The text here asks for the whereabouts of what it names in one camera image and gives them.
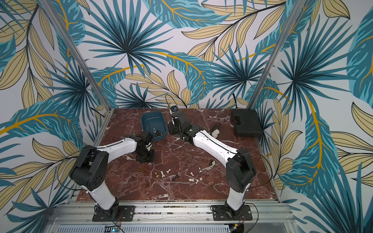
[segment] beige leaf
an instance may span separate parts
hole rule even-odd
[[[253,14],[249,17],[247,17],[241,25],[238,27],[237,34],[236,34],[236,40],[237,40],[237,48],[236,51],[238,51],[238,48],[240,48],[245,41],[246,33],[249,30],[250,26],[253,24],[257,14]]]
[[[187,87],[181,91],[181,99],[184,101],[186,105],[190,103],[191,96],[192,92]]]
[[[22,87],[22,103],[23,108],[28,108],[31,105],[35,104],[34,90],[32,88],[31,82],[32,74],[30,67],[27,69],[27,78],[26,82]]]
[[[98,105],[97,107],[96,107],[96,110],[97,111],[102,111],[102,110],[104,110],[105,108],[104,108],[104,106],[103,105]]]
[[[272,27],[277,22],[277,20],[281,17],[284,9],[285,9],[285,5],[282,5],[276,10],[272,11],[261,23],[254,39],[256,39],[257,37],[265,33],[270,27]]]
[[[200,43],[200,44],[197,44],[196,46],[194,46],[189,52],[188,52],[188,55],[190,56],[198,56],[198,54],[200,54],[205,48],[207,48],[207,46],[211,43],[214,43],[216,41],[217,37],[215,38],[212,38],[211,40],[209,40],[208,42],[203,42],[203,43]]]
[[[49,99],[52,96],[50,91],[47,88],[45,88],[44,84],[37,78],[33,77],[33,80],[34,80],[36,90],[38,94],[40,95],[40,97],[43,98],[43,100]]]
[[[269,151],[271,152],[270,155],[272,156],[272,160],[273,160],[273,166],[277,168],[277,166],[279,165],[279,156],[270,142],[268,142],[268,145],[269,145]]]
[[[198,107],[197,104],[192,104],[192,105],[189,105],[189,108],[197,109],[197,108],[200,108],[200,107]]]
[[[170,90],[175,94],[175,95],[179,95],[179,90],[180,90],[180,85],[179,83],[176,81],[175,79],[175,75],[174,75],[174,70],[171,71],[168,76],[167,76],[167,83],[168,83],[168,86],[170,87]]]
[[[94,112],[94,115],[97,119],[97,123],[98,123],[98,126],[101,126],[101,117],[100,117],[100,114],[98,112]]]
[[[69,175],[69,172],[70,172],[70,170],[72,169],[72,167],[74,166],[75,162],[76,162],[76,158],[73,158],[73,159],[71,159],[71,160],[69,161],[69,163],[66,165],[65,169],[63,170],[63,173],[62,173],[61,179],[60,179],[61,182],[63,182],[63,181],[66,179],[66,177]]]
[[[212,9],[215,14],[217,15],[230,15],[228,18],[225,19],[225,21],[232,21],[237,20],[245,15],[251,14],[254,12],[254,9],[246,6],[246,12],[244,14],[244,6],[243,5],[236,5],[236,8],[234,6],[214,6],[214,5],[207,5],[203,4],[202,6],[204,8]]]
[[[19,26],[16,22],[10,21],[8,25],[5,25],[0,30],[0,42],[8,42],[14,36],[16,40],[16,46],[20,45],[20,43],[26,38],[26,28],[28,26],[28,20],[18,20],[18,22],[22,25]]]
[[[318,0],[315,8],[313,9],[312,16],[311,16],[311,24],[313,24],[313,22],[315,22],[315,20],[317,18],[317,15],[319,14],[319,9],[320,9],[320,5],[321,5],[322,1],[323,0]]]
[[[281,161],[277,174],[283,175],[286,172],[290,171],[293,168],[293,161],[290,158],[285,158]]]
[[[274,127],[276,129],[276,132],[278,135],[281,136],[281,128],[280,128],[280,122],[279,122],[279,119],[277,118],[277,116],[275,114],[272,115],[272,118],[273,118],[273,122],[274,122]]]
[[[213,62],[215,58],[214,53],[215,53],[215,43],[212,43],[205,53],[204,60],[207,62]]]
[[[76,3],[90,9],[90,6],[88,5],[88,3],[85,0],[76,0]]]
[[[373,138],[373,116],[361,110],[355,103],[352,103],[352,116],[360,128]]]
[[[34,65],[36,72],[49,86],[53,86],[53,81],[52,79],[50,79],[51,78],[50,73],[47,71],[47,66],[45,65],[45,63],[36,54],[36,52],[31,46],[29,46],[29,51],[30,51],[31,61]]]
[[[41,102],[41,101],[46,101],[46,100],[43,99],[43,97],[38,93],[36,97],[36,102]]]
[[[282,190],[285,188],[282,180],[280,178],[275,179],[275,185],[278,190]]]
[[[40,172],[38,172],[36,175],[34,175],[29,182],[25,185],[25,187],[22,189],[21,194],[18,196],[16,202],[22,203],[30,194],[31,189],[35,190],[36,187],[40,184],[41,180],[43,179],[44,175],[46,174],[48,168],[44,168]]]
[[[37,6],[36,0],[17,0],[17,2],[14,0],[5,0],[5,2],[12,8],[6,7],[13,15],[26,13],[27,10],[33,11]]]
[[[159,101],[161,103],[167,103],[168,102],[169,104],[178,104],[178,105],[184,106],[184,103],[181,102],[178,99],[169,99],[169,98],[167,98],[167,101],[166,100],[157,100],[157,101]]]
[[[140,82],[147,82],[149,84],[151,84],[151,80],[142,76],[142,75],[138,75],[138,74],[133,74],[133,75],[126,75],[126,79],[130,79],[130,80],[135,80],[135,81],[140,81]]]
[[[202,60],[205,60],[205,54],[203,53],[203,54],[201,54],[201,55],[199,55],[198,56],[200,59],[202,59]]]
[[[350,13],[346,5],[341,0],[324,0],[324,12],[327,17],[346,17],[350,18]]]
[[[151,74],[149,74],[149,72],[146,69],[144,69],[144,71],[145,71],[146,75],[150,77],[151,80],[153,80],[156,83],[158,83],[159,85],[161,85],[164,89],[167,89],[167,87],[165,86],[165,84],[164,84],[163,80],[161,79],[161,77],[159,77],[158,75],[156,75],[153,72]]]
[[[224,108],[230,108],[230,107],[233,107],[234,105],[236,105],[236,102],[234,101],[234,98],[232,98],[229,101],[229,104],[227,106],[225,106]]]
[[[16,173],[16,175],[11,174],[1,174],[0,178],[2,179],[14,179],[19,178],[25,175],[28,175],[30,173],[33,173],[34,171],[40,170],[45,167],[51,166],[53,163],[39,163],[39,162],[29,162],[22,165],[19,165],[12,170]]]
[[[16,52],[14,57],[6,65],[0,77],[0,90],[4,90],[16,84],[25,72],[27,64],[26,47]]]
[[[30,28],[30,37],[36,51],[54,68],[54,62],[48,54],[48,52],[46,51],[46,49],[44,48],[44,46],[42,45],[40,37],[38,36],[38,33],[36,32],[33,25],[31,25]]]
[[[286,155],[291,151],[294,146],[294,142],[302,132],[299,130],[294,130],[293,132],[289,133],[289,135],[284,140],[283,144],[281,145],[281,157]]]
[[[350,133],[330,132],[330,134],[337,146],[373,151],[372,145]]]
[[[79,149],[71,141],[62,141],[63,150],[68,156],[78,157]]]
[[[7,204],[31,178],[24,178],[13,182],[14,186],[8,186],[0,192],[0,210]]]
[[[366,176],[363,176],[361,178],[361,182],[363,184],[366,184],[366,185],[369,185],[369,186],[373,187],[373,172],[369,173]]]
[[[280,154],[280,141],[272,127],[272,130],[271,130],[271,136],[272,136],[272,141],[273,141],[273,148],[275,149],[276,151],[276,155],[279,155]]]
[[[204,39],[208,37],[213,37],[215,35],[219,35],[220,33],[224,32],[230,25],[218,24],[207,26],[204,28],[199,28],[197,30],[191,32],[182,32],[184,36],[191,38],[191,39]]]
[[[337,154],[338,154],[338,157],[342,157],[342,156],[349,155],[351,153],[348,153],[348,152],[346,152],[346,151],[344,151],[342,149],[337,148]]]
[[[224,56],[224,52],[228,52],[229,45],[232,46],[234,38],[234,30],[237,24],[233,24],[228,32],[223,36],[222,40],[219,42],[219,57]]]
[[[267,5],[276,5],[279,3],[286,2],[286,0],[267,0]],[[254,0],[255,4],[265,4],[266,2],[264,0]]]
[[[279,120],[279,124],[281,124],[281,119],[282,119],[282,107],[281,107],[281,103],[279,102],[278,99],[274,99],[273,100],[273,104],[275,106],[275,109],[276,109],[276,113],[277,113],[277,119]]]
[[[50,27],[50,23],[49,23],[47,15],[42,9],[39,10],[39,20],[40,20],[41,28],[54,50],[54,39],[53,39],[52,29]]]
[[[245,100],[245,99],[242,99],[242,98],[236,98],[236,100],[240,103],[240,104],[243,104],[243,105],[247,105],[248,102]]]
[[[372,154],[350,154],[339,159],[339,163],[342,165],[345,173],[357,171],[361,163],[363,164],[361,167],[363,169],[370,165],[372,162]]]
[[[149,84],[149,83],[139,84],[139,86],[142,88],[149,88],[149,89],[164,89],[163,87],[157,84]]]
[[[32,147],[36,154],[52,161],[60,161],[65,158],[63,153],[57,147],[46,146],[37,142],[34,138],[32,139]]]
[[[285,133],[288,130],[288,127],[289,127],[289,114],[285,114],[287,112],[287,110],[289,109],[289,107],[290,107],[290,104],[288,104],[288,106],[286,106],[286,108],[283,112],[281,138],[284,138]]]

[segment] marble surface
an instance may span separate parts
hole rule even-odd
[[[157,111],[157,109],[115,109],[101,145],[140,134],[141,115],[149,111]],[[166,123],[171,120],[167,109],[160,111]],[[204,129],[209,129],[219,122],[220,141],[235,148],[244,147],[249,152],[259,153],[254,138],[234,136],[230,109],[183,109],[183,112],[192,124]],[[165,139],[154,142],[152,149],[155,150],[155,156],[151,166],[136,162],[136,154],[127,154],[108,164],[105,181],[118,200],[191,200],[228,197],[229,185],[225,178],[224,166],[204,150],[183,142],[176,135],[169,134]],[[261,156],[253,154],[252,158],[257,176],[251,186],[267,182],[268,175]],[[250,189],[246,195],[246,199],[275,198],[270,182]],[[91,200],[91,197],[83,191],[77,198],[77,201]]]

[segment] tropical leaf wallpaper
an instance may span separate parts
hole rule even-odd
[[[88,3],[52,3],[81,43]],[[106,110],[36,0],[1,0],[0,26],[1,232],[40,232]]]
[[[373,232],[373,2],[307,0],[299,24],[254,106],[262,151],[300,232]]]
[[[51,2],[111,107],[232,108],[296,0]],[[372,5],[306,0],[254,106],[301,232],[372,232]],[[0,28],[0,221],[40,232],[107,112],[37,0],[0,0]]]

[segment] cable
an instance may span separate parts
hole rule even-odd
[[[248,204],[251,204],[251,205],[253,205],[255,207],[255,209],[257,210],[257,213],[258,213],[258,217],[257,217],[257,220],[255,221],[254,225],[247,232],[245,232],[245,233],[248,233],[249,231],[251,231],[255,227],[255,225],[257,224],[257,222],[259,220],[259,211],[258,211],[258,208],[253,203],[248,203]]]
[[[63,184],[61,183],[59,177],[58,177],[58,170],[60,169],[61,164],[62,164],[66,159],[68,159],[69,156],[71,156],[71,155],[73,155],[73,154],[75,154],[75,153],[77,153],[77,152],[86,151],[86,150],[91,150],[91,149],[92,149],[92,148],[89,148],[89,149],[81,149],[80,151],[75,151],[74,153],[69,154],[68,156],[66,156],[66,158],[64,158],[64,159],[62,160],[62,162],[58,165],[57,175],[56,175],[57,180],[58,180],[58,183],[60,183],[61,186],[65,187],[65,188],[67,188],[67,189],[69,189],[69,190],[74,190],[74,191],[80,191],[80,190],[82,190],[82,189],[72,189],[72,188],[69,188],[69,187],[66,187],[65,185],[63,185]]]
[[[206,134],[204,134],[202,131],[200,131],[205,137],[207,137],[207,139],[209,139],[210,141],[212,141],[213,143],[215,143],[216,145],[218,145],[218,146],[220,146],[221,148],[223,148],[223,149],[225,149],[226,151],[228,151],[229,153],[232,153],[232,154],[237,154],[237,153],[234,153],[234,152],[232,152],[232,151],[230,151],[230,150],[228,150],[227,148],[225,148],[225,147],[222,147],[221,145],[219,145],[218,143],[216,143],[216,142],[214,142],[213,140],[211,140],[208,136],[206,136]],[[267,184],[268,182],[270,182],[271,181],[271,179],[272,179],[272,176],[273,176],[273,170],[272,170],[272,166],[271,166],[271,164],[269,163],[269,161],[267,160],[267,158],[266,157],[264,157],[263,155],[261,155],[261,154],[259,154],[259,153],[256,153],[256,152],[248,152],[248,153],[243,153],[242,155],[245,155],[245,154],[252,154],[252,153],[255,153],[255,154],[258,154],[258,155],[260,155],[260,156],[262,156],[262,158],[268,163],[268,165],[269,165],[269,168],[271,169],[271,176],[270,176],[270,178],[269,178],[269,180],[267,181],[267,182],[265,182],[265,183],[263,183],[263,184],[260,184],[260,185],[257,185],[257,186],[254,186],[254,187],[250,187],[250,189],[252,189],[252,188],[257,188],[257,187],[260,187],[260,186],[263,186],[263,185],[265,185],[265,184]]]
[[[148,126],[149,126],[149,132],[150,132],[150,125],[145,126],[144,130],[146,130],[146,127],[148,127]]]
[[[168,95],[169,97],[172,98],[173,102],[174,102],[176,105],[178,105],[178,104],[176,103],[176,101],[173,99],[173,97],[172,97],[170,94],[166,94],[166,95],[164,96],[164,98],[166,99],[166,103],[167,103],[167,106],[168,106],[169,109],[171,109],[171,106],[170,106],[170,104],[169,104],[168,101],[167,101],[167,98],[166,98],[167,95]]]
[[[97,205],[95,205],[94,206],[94,212],[96,212],[96,208],[98,208],[98,206]],[[108,215],[108,214],[106,214],[105,213],[105,211],[102,211],[102,213],[104,213],[109,219],[110,219],[110,221],[112,221],[112,223],[114,223],[114,225],[116,226],[116,227],[118,227],[123,233],[125,233],[123,230],[122,230],[122,228],[120,227],[120,226],[118,226],[114,221],[113,221],[113,219],[112,218],[110,218],[110,216]]]

